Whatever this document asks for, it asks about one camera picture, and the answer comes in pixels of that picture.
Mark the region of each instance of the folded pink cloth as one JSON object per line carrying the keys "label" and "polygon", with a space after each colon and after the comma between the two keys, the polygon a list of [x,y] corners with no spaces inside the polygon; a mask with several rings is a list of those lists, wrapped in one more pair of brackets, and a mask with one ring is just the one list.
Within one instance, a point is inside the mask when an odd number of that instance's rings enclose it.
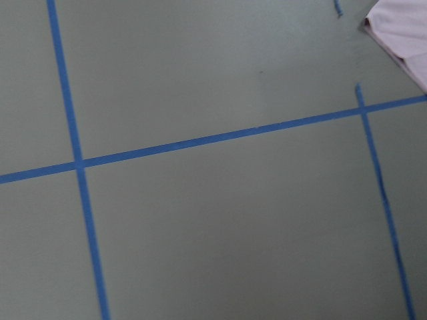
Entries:
{"label": "folded pink cloth", "polygon": [[365,28],[427,93],[427,0],[379,0]]}

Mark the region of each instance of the vertical blue line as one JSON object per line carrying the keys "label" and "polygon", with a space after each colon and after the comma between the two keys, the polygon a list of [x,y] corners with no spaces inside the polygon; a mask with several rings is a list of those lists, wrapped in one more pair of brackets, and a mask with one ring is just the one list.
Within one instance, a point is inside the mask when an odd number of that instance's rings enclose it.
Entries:
{"label": "vertical blue line", "polygon": [[73,148],[75,170],[79,183],[81,205],[83,207],[83,216],[85,219],[87,240],[92,260],[93,274],[95,276],[95,284],[98,294],[99,308],[103,320],[110,320],[107,294],[102,275],[101,258],[99,256],[98,244],[95,233],[95,223],[93,221],[89,189],[87,188],[85,166],[81,153],[79,133],[77,131],[77,122],[71,98],[71,90],[68,82],[67,68],[65,64],[64,52],[62,48],[61,34],[59,32],[58,17],[55,7],[55,0],[47,0],[47,10],[49,12],[49,21],[51,24],[53,46],[55,48],[55,56],[57,60],[58,74],[61,82],[61,90],[63,102],[65,106],[65,114],[67,116],[68,130]]}
{"label": "vertical blue line", "polygon": [[365,108],[365,102],[362,94],[362,88],[360,84],[358,83],[356,86],[356,95],[358,98],[358,104],[359,108],[361,110],[360,115],[362,116],[363,126],[365,129],[366,139],[368,140],[368,146],[372,157],[372,162],[374,163],[374,169],[376,174],[376,179],[378,182],[378,186],[380,188],[380,194],[382,198],[382,204],[384,207],[384,211],[386,214],[387,224],[388,224],[388,230],[390,232],[390,236],[392,238],[392,245],[394,250],[394,256],[396,258],[396,262],[398,265],[399,270],[399,276],[400,276],[400,282],[402,284],[403,293],[405,296],[406,301],[406,309],[408,311],[408,316],[410,320],[416,320],[415,316],[415,310],[414,306],[412,304],[412,298],[409,290],[409,283],[408,279],[406,277],[405,267],[402,260],[402,255],[400,253],[400,246],[399,246],[399,240],[398,235],[396,231],[396,226],[394,224],[393,214],[390,207],[390,202],[387,197],[386,188],[384,186],[384,181],[382,178],[382,172],[381,172],[381,166],[380,166],[380,160],[378,158],[378,154],[376,152],[375,144],[374,144],[374,136],[372,135],[372,131],[370,128],[366,108]]}

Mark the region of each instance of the gray floor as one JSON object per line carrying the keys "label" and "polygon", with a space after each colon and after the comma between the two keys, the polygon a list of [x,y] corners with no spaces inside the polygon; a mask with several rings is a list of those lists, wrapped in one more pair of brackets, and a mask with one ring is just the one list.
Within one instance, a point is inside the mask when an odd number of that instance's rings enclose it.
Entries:
{"label": "gray floor", "polygon": [[[61,0],[85,159],[422,92],[375,1]],[[0,181],[74,161],[44,1],[0,13]],[[426,103],[369,113],[427,319]],[[408,319],[358,115],[86,169],[111,319]],[[102,319],[75,172],[0,185],[0,318]]]}

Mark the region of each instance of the pink cloth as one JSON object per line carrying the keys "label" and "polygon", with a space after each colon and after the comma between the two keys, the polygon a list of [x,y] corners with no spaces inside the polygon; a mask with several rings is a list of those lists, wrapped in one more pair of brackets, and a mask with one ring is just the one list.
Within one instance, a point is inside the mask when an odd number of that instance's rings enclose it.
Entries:
{"label": "pink cloth", "polygon": [[365,28],[427,93],[427,0],[379,0]]}

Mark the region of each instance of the blue grid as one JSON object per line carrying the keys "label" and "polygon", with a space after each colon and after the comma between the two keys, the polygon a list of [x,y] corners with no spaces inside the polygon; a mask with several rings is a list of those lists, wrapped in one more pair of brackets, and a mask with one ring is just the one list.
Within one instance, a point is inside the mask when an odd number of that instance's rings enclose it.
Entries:
{"label": "blue grid", "polygon": [[107,293],[105,292],[105,285],[104,285],[103,273],[101,268],[101,259],[99,256],[99,249],[98,249],[98,244],[96,239],[95,225],[94,225],[93,215],[91,210],[91,203],[90,203],[89,189],[86,181],[85,168],[94,167],[98,165],[105,165],[108,163],[125,161],[129,159],[140,158],[140,157],[147,157],[147,156],[155,155],[158,153],[166,153],[166,152],[176,151],[180,149],[187,149],[191,147],[197,147],[200,145],[206,145],[210,143],[217,143],[220,141],[238,139],[241,137],[248,137],[251,135],[260,135],[262,133],[291,129],[294,127],[301,127],[304,125],[311,125],[314,123],[321,123],[325,121],[332,121],[335,119],[342,119],[342,118],[353,117],[353,116],[361,116],[362,118],[364,130],[367,138],[367,143],[369,146],[372,162],[373,162],[375,173],[376,173],[378,187],[380,190],[380,194],[381,194],[381,198],[384,206],[386,220],[388,223],[390,236],[392,238],[392,246],[394,249],[394,255],[395,255],[397,266],[398,266],[402,290],[404,292],[406,308],[408,311],[408,317],[410,320],[416,320],[416,315],[415,315],[414,307],[412,304],[409,284],[406,278],[406,272],[404,269],[404,264],[403,264],[402,256],[400,253],[396,227],[394,224],[390,203],[387,198],[386,189],[385,189],[383,178],[382,178],[381,166],[378,160],[378,155],[377,155],[375,144],[374,144],[374,138],[372,136],[372,132],[370,129],[368,114],[372,112],[395,108],[395,107],[402,107],[407,105],[413,105],[416,103],[426,102],[427,95],[389,101],[385,103],[377,103],[373,105],[365,105],[364,98],[362,95],[362,88],[359,84],[357,84],[356,96],[358,98],[358,108],[347,109],[347,110],[337,111],[332,113],[325,113],[323,115],[315,115],[312,117],[305,117],[305,118],[291,120],[291,121],[284,121],[281,123],[263,125],[261,127],[253,127],[249,129],[231,131],[227,133],[221,133],[218,135],[210,135],[206,137],[200,137],[196,139],[190,139],[190,140],[185,140],[185,141],[180,141],[175,143],[168,143],[165,145],[158,145],[155,147],[148,147],[148,148],[126,151],[121,153],[114,153],[111,155],[104,155],[101,157],[84,159],[81,152],[79,134],[77,130],[77,122],[75,119],[73,101],[71,98],[71,90],[68,82],[67,68],[65,64],[63,47],[61,43],[61,34],[59,31],[55,0],[47,0],[47,8],[48,8],[49,20],[51,24],[51,33],[52,33],[53,45],[55,48],[57,68],[58,68],[59,78],[61,82],[61,90],[62,90],[63,102],[65,106],[65,113],[67,116],[69,135],[70,135],[71,145],[73,148],[74,161],[68,162],[68,163],[62,163],[58,165],[51,165],[48,167],[41,167],[36,169],[30,169],[30,170],[0,175],[0,184],[11,183],[14,181],[20,181],[25,179],[32,179],[32,178],[42,177],[46,175],[53,175],[56,173],[62,173],[66,171],[76,172],[77,180],[79,183],[81,204],[82,204],[83,214],[85,218],[85,226],[86,226],[89,250],[91,254],[92,267],[93,267],[93,273],[95,277],[95,284],[97,288],[97,296],[98,296],[99,308],[101,311],[102,320],[110,320],[111,317],[109,313]]}

